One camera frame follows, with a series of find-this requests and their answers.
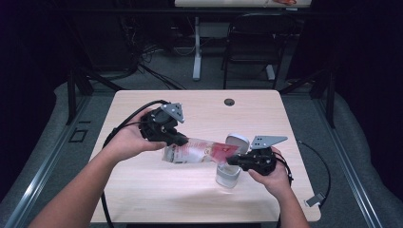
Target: black chair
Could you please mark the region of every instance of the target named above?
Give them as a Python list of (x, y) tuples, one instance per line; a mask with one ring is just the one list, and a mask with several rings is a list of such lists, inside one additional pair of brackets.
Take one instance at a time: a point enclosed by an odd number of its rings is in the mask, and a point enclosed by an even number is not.
[(230, 24), (227, 45), (221, 64), (224, 70), (223, 88), (228, 80), (228, 64), (277, 66), (272, 88), (276, 87), (282, 56), (289, 36), (296, 27), (287, 15), (246, 13)]

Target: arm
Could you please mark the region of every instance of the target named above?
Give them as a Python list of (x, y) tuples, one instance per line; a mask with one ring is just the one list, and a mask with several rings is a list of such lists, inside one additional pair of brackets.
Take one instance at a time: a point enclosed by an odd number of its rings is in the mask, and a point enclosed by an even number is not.
[[(280, 153), (275, 147), (272, 147), (272, 150)], [(285, 167), (281, 162), (276, 163), (276, 169), (268, 176), (262, 176), (252, 169), (248, 172), (255, 181), (263, 184), (267, 191), (278, 200), (281, 227), (309, 227), (297, 197), (288, 182)]]
[[(147, 111), (130, 121), (138, 122)], [(86, 167), (39, 213), (29, 227), (87, 227), (106, 183), (118, 162), (147, 150), (158, 150), (165, 142), (143, 139), (136, 124), (124, 127)]]

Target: black cable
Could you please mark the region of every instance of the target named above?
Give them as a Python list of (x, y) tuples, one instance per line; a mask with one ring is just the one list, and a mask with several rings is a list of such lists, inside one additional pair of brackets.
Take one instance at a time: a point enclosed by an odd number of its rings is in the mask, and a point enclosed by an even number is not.
[[(291, 173), (290, 166), (288, 166), (287, 161), (284, 159), (284, 157), (282, 157), (282, 155), (280, 155), (277, 152), (273, 152), (273, 153), (276, 154), (276, 155), (279, 155), (281, 157), (281, 159), (276, 157), (276, 160), (281, 162), (282, 164), (284, 164), (285, 169), (287, 169), (288, 182), (290, 183), (290, 186), (291, 186), (291, 182), (294, 179), (293, 179), (293, 174)], [(278, 223), (276, 225), (276, 228), (279, 228), (279, 227), (281, 227), (281, 215), (278, 215)]]
[(172, 86), (175, 89), (186, 89), (183, 85), (181, 85), (179, 82), (175, 81), (174, 79), (172, 79), (166, 75), (157, 73), (154, 70), (150, 69), (149, 67), (147, 67), (143, 64), (139, 64), (139, 67), (142, 67), (145, 71), (149, 72), (152, 76), (161, 80), (168, 88), (169, 88), (169, 86)]
[(329, 166), (327, 165), (326, 161), (322, 158), (322, 156), (319, 154), (319, 152), (317, 152), (312, 146), (310, 146), (310, 145), (308, 145), (307, 143), (305, 143), (305, 142), (303, 142), (303, 141), (300, 141), (300, 140), (297, 140), (297, 143), (303, 144), (303, 145), (305, 145), (306, 147), (308, 147), (309, 149), (311, 149), (313, 152), (315, 152), (315, 153), (317, 154), (317, 156), (322, 160), (322, 162), (323, 162), (323, 164), (324, 164), (324, 166), (325, 166), (325, 168), (326, 168), (326, 171), (327, 171), (327, 174), (328, 174), (328, 180), (329, 180), (329, 182), (328, 182), (328, 187), (327, 187), (327, 190), (326, 190), (324, 199), (323, 199), (323, 200), (320, 202), (320, 204), (319, 204), (319, 208), (321, 208), (321, 207), (323, 206), (323, 204), (325, 204), (326, 199), (328, 199), (329, 193), (330, 193), (330, 189), (331, 189), (331, 187), (332, 187), (332, 177), (331, 177), (331, 173), (330, 173)]
[[(162, 105), (166, 105), (169, 104), (169, 102), (166, 102), (164, 100), (159, 100), (159, 101), (154, 101), (154, 102), (150, 102), (148, 104), (143, 105), (142, 107), (140, 107), (139, 109), (137, 109), (135, 112), (133, 112), (129, 117), (127, 117), (121, 124), (119, 124), (118, 127), (115, 127), (112, 132), (107, 136), (103, 148), (105, 146), (107, 146), (107, 144), (113, 139), (113, 137), (124, 127), (132, 125), (132, 124), (140, 124), (141, 122), (136, 122), (136, 123), (128, 123), (134, 116), (138, 115), (141, 111), (145, 110), (146, 108), (155, 105), (155, 104), (162, 104)], [(110, 228), (113, 228), (113, 222), (112, 219), (110, 218), (109, 215), (109, 210), (107, 209), (107, 204), (106, 204), (106, 196), (105, 196), (105, 191), (102, 193), (101, 195), (101, 202), (102, 202), (102, 206), (104, 208), (104, 214), (106, 217), (106, 222), (107, 225)]]

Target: hand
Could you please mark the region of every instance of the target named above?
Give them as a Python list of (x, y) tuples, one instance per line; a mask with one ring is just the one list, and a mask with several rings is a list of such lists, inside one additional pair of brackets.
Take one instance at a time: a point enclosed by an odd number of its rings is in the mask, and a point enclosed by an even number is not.
[[(281, 154), (281, 152), (273, 146), (272, 150), (273, 152)], [(262, 176), (253, 169), (249, 169), (248, 173), (255, 181), (263, 184), (267, 191), (269, 191), (269, 193), (271, 193), (276, 199), (281, 199), (291, 190), (285, 166), (279, 161), (276, 163), (275, 170), (268, 176)]]
[(140, 132), (139, 125), (133, 124), (140, 121), (141, 117), (152, 109), (148, 108), (134, 116), (122, 128), (109, 144), (103, 149), (108, 152), (116, 162), (130, 159), (144, 151), (159, 150), (166, 146), (165, 142), (149, 142), (145, 140)]

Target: handheld controller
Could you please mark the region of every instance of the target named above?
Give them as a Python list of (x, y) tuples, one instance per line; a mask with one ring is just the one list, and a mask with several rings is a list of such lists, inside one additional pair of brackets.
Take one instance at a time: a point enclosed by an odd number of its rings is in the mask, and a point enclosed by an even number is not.
[(276, 155), (270, 147), (252, 149), (246, 154), (227, 158), (228, 164), (238, 165), (243, 171), (253, 169), (263, 176), (269, 175), (276, 168)]
[(143, 138), (151, 142), (181, 146), (186, 144), (188, 139), (175, 129), (178, 122), (184, 123), (182, 105), (168, 103), (142, 116), (139, 128)]
[(261, 175), (267, 176), (275, 170), (277, 161), (286, 164), (285, 161), (276, 158), (276, 154), (270, 147), (275, 141), (281, 142), (286, 139), (286, 137), (257, 136), (251, 143), (251, 151), (229, 157), (227, 162), (231, 165), (238, 165), (243, 171), (253, 169)]

